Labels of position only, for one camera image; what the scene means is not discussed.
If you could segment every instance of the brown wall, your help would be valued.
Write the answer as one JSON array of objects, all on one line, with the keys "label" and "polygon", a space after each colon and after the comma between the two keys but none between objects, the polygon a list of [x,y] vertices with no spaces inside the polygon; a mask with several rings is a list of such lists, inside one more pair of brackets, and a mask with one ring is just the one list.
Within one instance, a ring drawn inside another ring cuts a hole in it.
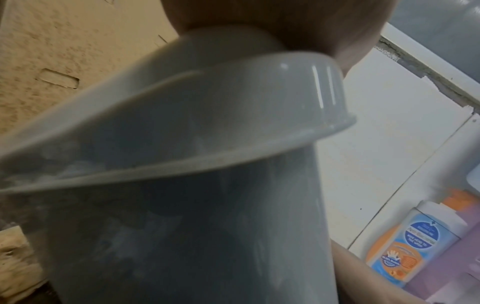
[{"label": "brown wall", "polygon": [[2,4],[0,135],[177,37],[160,0]]}]

